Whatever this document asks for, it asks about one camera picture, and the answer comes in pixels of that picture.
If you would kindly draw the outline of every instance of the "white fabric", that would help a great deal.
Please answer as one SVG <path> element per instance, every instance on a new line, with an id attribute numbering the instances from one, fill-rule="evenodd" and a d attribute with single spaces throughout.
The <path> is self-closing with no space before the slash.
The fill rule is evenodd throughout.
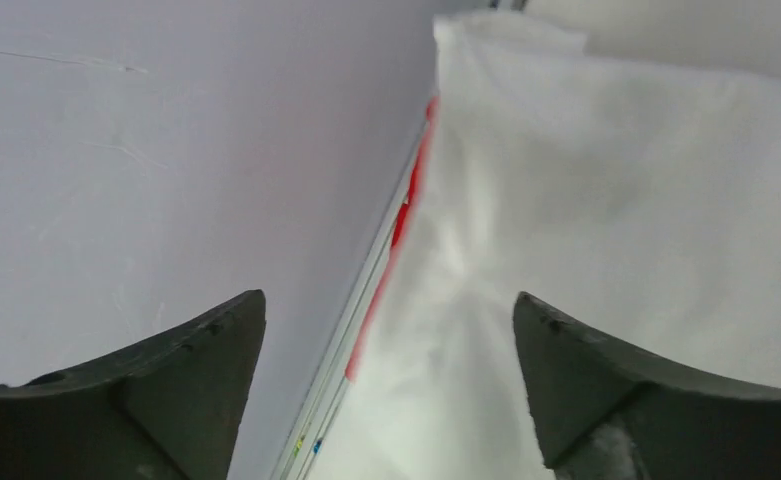
<path id="1" fill-rule="evenodd" d="M 781 0 L 528 0 L 526 11 L 590 33 L 591 54 L 781 78 Z"/>
<path id="2" fill-rule="evenodd" d="M 586 57 L 581 35 L 521 18 L 437 22 L 420 203 L 312 480 L 551 479 L 521 290 L 781 386 L 781 83 Z"/>

